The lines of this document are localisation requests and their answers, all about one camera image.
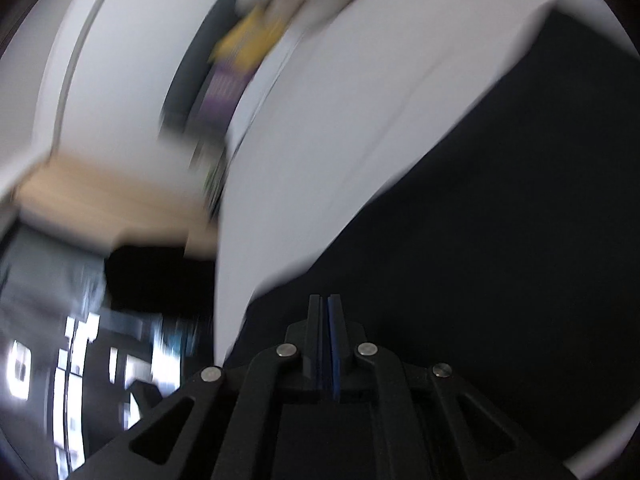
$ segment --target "beige panel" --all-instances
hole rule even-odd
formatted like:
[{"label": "beige panel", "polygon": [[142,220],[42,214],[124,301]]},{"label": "beige panel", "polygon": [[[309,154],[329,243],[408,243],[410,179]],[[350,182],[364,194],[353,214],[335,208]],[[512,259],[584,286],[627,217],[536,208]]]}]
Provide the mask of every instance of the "beige panel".
[{"label": "beige panel", "polygon": [[68,156],[35,171],[18,188],[17,200],[57,230],[100,247],[186,240],[186,252],[203,258],[218,247],[217,226],[200,203]]}]

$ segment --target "window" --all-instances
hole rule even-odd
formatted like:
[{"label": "window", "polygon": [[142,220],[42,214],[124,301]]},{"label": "window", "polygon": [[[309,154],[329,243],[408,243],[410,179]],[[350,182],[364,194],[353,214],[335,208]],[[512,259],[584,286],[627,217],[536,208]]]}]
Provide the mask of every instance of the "window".
[{"label": "window", "polygon": [[31,350],[14,341],[6,362],[6,382],[12,396],[18,399],[29,398],[31,381]]},{"label": "window", "polygon": [[[84,463],[82,374],[84,373],[86,347],[97,337],[99,325],[100,316],[98,314],[90,313],[86,322],[76,322],[72,317],[66,318],[67,348],[58,350],[58,368],[56,368],[53,384],[53,441],[56,445],[59,480],[64,480],[70,471],[74,471]],[[115,356],[113,355],[114,350],[111,349],[111,360],[117,359],[117,350]]]},{"label": "window", "polygon": [[116,383],[116,367],[118,365],[118,349],[111,347],[109,352],[109,380],[111,384]]}]

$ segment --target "silver bolt head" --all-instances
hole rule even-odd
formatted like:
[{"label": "silver bolt head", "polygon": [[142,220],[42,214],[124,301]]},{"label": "silver bolt head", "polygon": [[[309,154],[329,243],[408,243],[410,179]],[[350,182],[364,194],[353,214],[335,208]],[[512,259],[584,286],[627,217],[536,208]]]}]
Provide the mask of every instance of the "silver bolt head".
[{"label": "silver bolt head", "polygon": [[222,370],[215,366],[210,366],[200,372],[200,378],[206,383],[215,383],[220,377],[222,377]]},{"label": "silver bolt head", "polygon": [[291,357],[292,355],[295,355],[297,351],[298,349],[296,346],[291,343],[283,343],[276,348],[276,354],[280,357]]},{"label": "silver bolt head", "polygon": [[453,373],[453,368],[451,368],[451,366],[446,363],[438,363],[436,365],[433,365],[433,368],[431,370],[433,371],[433,375],[441,378],[451,377]]},{"label": "silver bolt head", "polygon": [[378,353],[378,347],[373,343],[361,343],[358,345],[358,354],[360,355],[375,355]]}]

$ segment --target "black surface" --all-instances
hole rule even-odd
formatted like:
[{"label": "black surface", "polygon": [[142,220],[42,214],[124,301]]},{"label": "black surface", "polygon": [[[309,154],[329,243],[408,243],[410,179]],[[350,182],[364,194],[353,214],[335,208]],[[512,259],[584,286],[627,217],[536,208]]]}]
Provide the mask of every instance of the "black surface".
[{"label": "black surface", "polygon": [[122,246],[104,261],[113,310],[191,318],[213,305],[213,260],[184,256],[184,247]]},{"label": "black surface", "polygon": [[339,293],[404,362],[450,363],[558,458],[640,398],[640,66],[551,14],[531,51],[308,272],[251,303],[226,364]]},{"label": "black surface", "polygon": [[[364,329],[345,322],[341,308],[324,328],[319,304],[326,298],[311,296],[306,320],[287,328],[292,355],[273,347],[211,383],[197,374],[70,480],[574,478],[457,372],[436,377],[382,347],[363,356]],[[337,340],[306,344],[327,332],[332,340],[342,333],[350,350]],[[340,403],[305,373],[328,348]]]}]

